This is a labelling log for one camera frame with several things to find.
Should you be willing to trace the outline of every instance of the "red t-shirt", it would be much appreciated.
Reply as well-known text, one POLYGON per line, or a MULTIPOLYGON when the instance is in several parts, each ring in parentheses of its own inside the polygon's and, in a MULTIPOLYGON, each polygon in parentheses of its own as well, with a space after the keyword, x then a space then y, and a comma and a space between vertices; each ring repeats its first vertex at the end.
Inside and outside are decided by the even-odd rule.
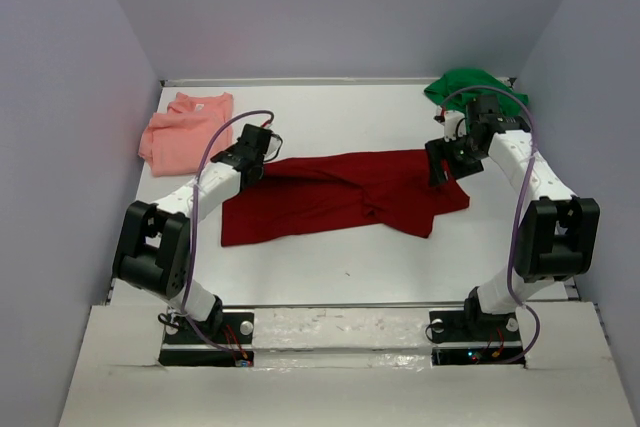
POLYGON ((383 223, 428 237, 433 218, 469 206, 454 180, 429 187, 424 150, 292 158, 265 165, 256 185, 226 201, 223 246, 383 223))

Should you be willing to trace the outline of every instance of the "white wall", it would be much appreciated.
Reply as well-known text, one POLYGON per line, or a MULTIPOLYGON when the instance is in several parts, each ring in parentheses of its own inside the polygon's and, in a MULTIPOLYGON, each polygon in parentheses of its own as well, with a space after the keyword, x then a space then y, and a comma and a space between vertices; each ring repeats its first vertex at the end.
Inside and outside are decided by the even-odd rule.
POLYGON ((591 271, 597 301, 640 418, 640 0, 564 0, 522 71, 541 148, 568 185, 600 203, 591 271))
POLYGON ((0 424, 58 423, 156 76, 116 0, 0 0, 0 424))
POLYGON ((560 0, 119 0, 165 79, 515 75, 560 0))

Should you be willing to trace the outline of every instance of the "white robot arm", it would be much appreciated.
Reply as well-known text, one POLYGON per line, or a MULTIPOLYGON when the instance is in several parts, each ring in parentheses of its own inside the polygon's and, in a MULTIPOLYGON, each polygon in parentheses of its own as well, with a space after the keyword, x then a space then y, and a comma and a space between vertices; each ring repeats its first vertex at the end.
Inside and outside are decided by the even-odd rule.
MULTIPOLYGON (((450 176, 458 179, 481 172, 482 159, 489 157, 519 192, 532 152, 529 125, 520 117, 502 115, 494 95, 478 96, 466 110, 466 114, 441 110, 436 115, 444 126, 444 137, 426 145, 429 183, 436 186, 450 176)), ((564 185, 539 152, 534 158, 516 237, 511 284, 521 301, 555 281, 589 269, 600 212, 593 199, 581 199, 564 185)), ((515 311, 518 304, 509 292, 507 273, 508 266, 472 290, 465 302, 471 318, 515 311)))
MULTIPOLYGON (((282 139, 271 130, 247 124, 238 141, 209 162, 198 182, 198 221, 225 200, 258 182, 265 158, 279 150, 282 139)), ((136 201, 125 214, 113 263, 113 275, 184 310, 196 322, 215 331, 222 318, 222 301, 192 281, 182 308, 191 257, 193 218, 192 179, 151 204, 136 201), (149 238, 160 236, 152 245, 149 238)))

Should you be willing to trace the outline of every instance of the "pink cloth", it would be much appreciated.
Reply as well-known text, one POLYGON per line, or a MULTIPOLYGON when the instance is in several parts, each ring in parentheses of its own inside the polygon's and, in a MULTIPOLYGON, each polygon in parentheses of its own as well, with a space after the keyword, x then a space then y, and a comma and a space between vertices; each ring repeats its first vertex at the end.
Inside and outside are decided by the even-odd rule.
MULTIPOLYGON (((166 114, 155 113, 142 133, 138 155, 149 162, 154 177, 193 174, 211 136, 231 118, 233 96, 189 97, 178 92, 166 114)), ((212 156, 231 145, 225 129, 209 151, 212 156)))

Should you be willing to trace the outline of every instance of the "fabric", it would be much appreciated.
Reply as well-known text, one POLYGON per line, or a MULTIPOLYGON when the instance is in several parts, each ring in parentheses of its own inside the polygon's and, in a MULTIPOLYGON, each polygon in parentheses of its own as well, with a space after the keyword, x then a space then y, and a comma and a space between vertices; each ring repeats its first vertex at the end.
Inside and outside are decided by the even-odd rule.
MULTIPOLYGON (((231 119, 233 96, 189 97, 178 92, 167 113, 155 113, 142 133, 138 155, 151 166, 154 177, 193 174, 204 149, 220 126, 231 119)), ((231 145, 231 127, 213 144, 212 156, 231 145)))
MULTIPOLYGON (((498 87, 506 92, 514 94, 518 99, 522 101, 524 105, 529 105, 529 97, 525 94, 516 94, 512 89, 504 85, 498 79, 492 75, 486 73, 480 69, 454 69, 444 74, 440 79, 436 80, 433 84, 424 89, 424 93, 429 100, 434 104, 440 105, 442 101, 449 94, 454 93, 458 89, 463 87, 469 87, 471 85, 490 85, 492 87, 498 87)), ((513 116, 518 115, 520 107, 513 100, 507 98, 504 95, 496 94, 491 91, 471 90, 463 94, 459 94, 449 101, 447 104, 447 110, 458 110, 460 112, 466 112, 465 106, 471 100, 473 100, 478 94, 493 93, 498 96, 498 102, 504 115, 513 116)))
POLYGON ((428 179, 424 150, 270 163, 260 182, 224 203, 221 243, 254 244, 378 223, 428 237, 434 216, 469 206, 454 180, 431 188, 428 179))

